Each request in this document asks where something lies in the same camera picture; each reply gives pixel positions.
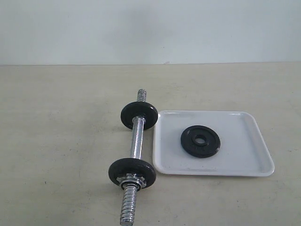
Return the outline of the black weight plate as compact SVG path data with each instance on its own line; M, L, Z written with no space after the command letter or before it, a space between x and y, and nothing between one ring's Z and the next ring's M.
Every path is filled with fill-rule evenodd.
M193 125L182 132L181 145L188 154L194 157L208 158L219 151L221 141L211 128Z
M126 174L143 177L146 188L153 185L156 180L154 167L141 159L122 158L112 163L108 170L110 180L118 186L120 186L120 182L117 178L122 178Z
M145 119L144 130L148 130L156 124L158 111L148 102L135 101L127 104L120 114L122 123L129 129L133 129L133 118L136 116L141 116Z

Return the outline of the silver star collar nut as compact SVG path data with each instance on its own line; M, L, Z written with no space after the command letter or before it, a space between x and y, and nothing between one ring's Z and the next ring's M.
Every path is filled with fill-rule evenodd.
M146 187L145 178L138 174L126 174L125 176L118 178L118 181L122 189L125 189L127 185L133 185L137 190Z

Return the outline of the white plastic tray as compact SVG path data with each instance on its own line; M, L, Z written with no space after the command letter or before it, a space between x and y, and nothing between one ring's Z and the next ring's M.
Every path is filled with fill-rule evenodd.
M213 130L217 153L198 158L181 145L190 126ZM267 177L275 166L255 118L242 111L162 110L153 134L153 165L162 174Z

